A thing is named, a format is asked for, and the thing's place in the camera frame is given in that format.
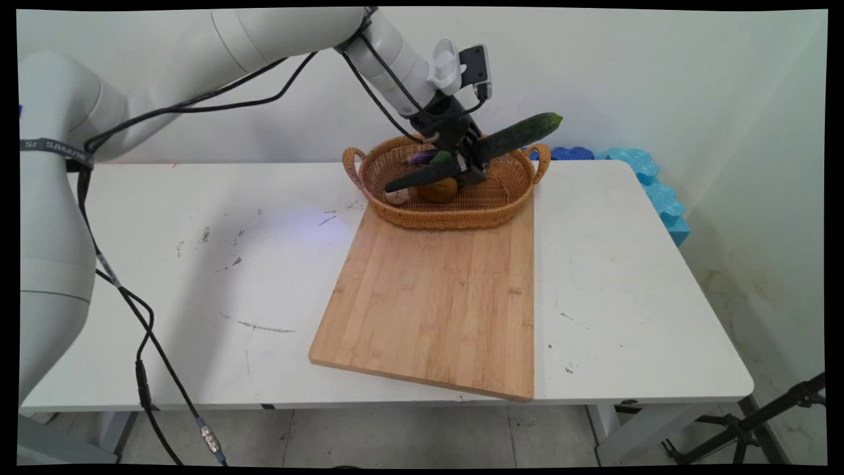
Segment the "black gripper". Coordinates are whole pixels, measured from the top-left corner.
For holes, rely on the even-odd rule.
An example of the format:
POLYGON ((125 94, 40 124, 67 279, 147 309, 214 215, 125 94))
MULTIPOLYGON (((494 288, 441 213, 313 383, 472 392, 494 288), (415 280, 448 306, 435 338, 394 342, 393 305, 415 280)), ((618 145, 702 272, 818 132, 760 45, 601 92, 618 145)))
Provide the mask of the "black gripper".
POLYGON ((487 139, 472 118, 483 105, 485 100, 480 100, 466 109, 455 96, 437 92, 423 111, 409 116, 410 125, 419 133, 411 141, 423 144, 428 139, 435 148, 461 154, 455 158, 459 172, 454 176, 460 186, 487 180, 489 161, 478 157, 487 156, 487 139))

